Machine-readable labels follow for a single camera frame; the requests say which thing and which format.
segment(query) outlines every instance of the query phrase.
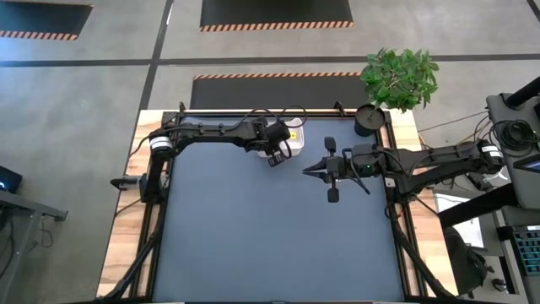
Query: orange and black striped edge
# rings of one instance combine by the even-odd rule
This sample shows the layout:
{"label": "orange and black striped edge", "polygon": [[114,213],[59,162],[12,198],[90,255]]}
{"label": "orange and black striped edge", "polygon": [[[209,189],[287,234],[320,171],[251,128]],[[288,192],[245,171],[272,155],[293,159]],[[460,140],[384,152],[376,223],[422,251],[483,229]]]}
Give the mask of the orange and black striped edge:
{"label": "orange and black striped edge", "polygon": [[193,79],[241,79],[241,78],[278,78],[278,77],[336,77],[360,76],[361,72],[334,72],[334,73],[248,73],[248,74],[216,74],[197,75]]}
{"label": "orange and black striped edge", "polygon": [[280,22],[266,24],[219,24],[204,25],[201,32],[220,32],[233,30],[301,30],[301,29],[336,29],[353,27],[353,21],[318,21],[318,22]]}
{"label": "orange and black striped edge", "polygon": [[58,33],[42,33],[42,32],[27,32],[16,30],[0,30],[0,38],[26,38],[26,39],[45,39],[45,40],[64,40],[74,41],[78,35],[74,34],[58,34]]}

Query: green plant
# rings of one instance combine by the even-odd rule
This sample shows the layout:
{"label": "green plant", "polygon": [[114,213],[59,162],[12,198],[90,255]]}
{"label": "green plant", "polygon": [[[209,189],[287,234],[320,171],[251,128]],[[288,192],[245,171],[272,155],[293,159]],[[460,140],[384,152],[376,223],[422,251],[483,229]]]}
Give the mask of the green plant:
{"label": "green plant", "polygon": [[389,109],[405,112],[422,102],[425,108],[431,101],[431,94],[438,89],[434,76],[438,70],[429,51],[413,54],[406,49],[396,55],[395,50],[383,48],[376,55],[368,55],[368,66],[360,79],[366,83],[369,103],[377,108],[384,103]]}

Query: black floor mat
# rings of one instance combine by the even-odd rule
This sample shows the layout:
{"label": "black floor mat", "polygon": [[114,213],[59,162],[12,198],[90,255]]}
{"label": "black floor mat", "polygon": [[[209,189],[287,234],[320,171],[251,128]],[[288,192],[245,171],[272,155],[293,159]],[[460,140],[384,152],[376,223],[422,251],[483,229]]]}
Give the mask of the black floor mat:
{"label": "black floor mat", "polygon": [[263,73],[201,75],[192,88],[192,109],[331,109],[336,101],[358,108],[367,101],[360,73]]}
{"label": "black floor mat", "polygon": [[354,26],[348,0],[203,0],[201,31]]}
{"label": "black floor mat", "polygon": [[0,1],[0,37],[72,41],[91,11],[91,5]]}

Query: black stand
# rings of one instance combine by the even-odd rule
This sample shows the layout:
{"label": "black stand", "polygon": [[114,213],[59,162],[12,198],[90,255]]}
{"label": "black stand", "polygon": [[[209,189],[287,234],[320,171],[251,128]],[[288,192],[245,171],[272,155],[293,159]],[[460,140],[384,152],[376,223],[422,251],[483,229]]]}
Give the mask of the black stand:
{"label": "black stand", "polygon": [[503,206],[519,207],[514,191],[514,185],[511,183],[499,187],[493,191],[485,193],[470,201],[458,204],[450,209],[439,213],[440,225],[442,229],[472,220],[480,215],[497,211]]}

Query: white paper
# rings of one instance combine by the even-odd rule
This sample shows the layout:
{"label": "white paper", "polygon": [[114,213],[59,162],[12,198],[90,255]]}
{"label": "white paper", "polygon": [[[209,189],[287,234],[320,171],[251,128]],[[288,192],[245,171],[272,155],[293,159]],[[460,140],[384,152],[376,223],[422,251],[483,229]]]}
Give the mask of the white paper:
{"label": "white paper", "polygon": [[[437,212],[449,209],[468,200],[469,198],[460,198],[445,194],[437,193],[435,195]],[[467,245],[483,248],[482,232],[480,231],[480,221],[478,218],[454,225],[454,228],[456,228]]]}

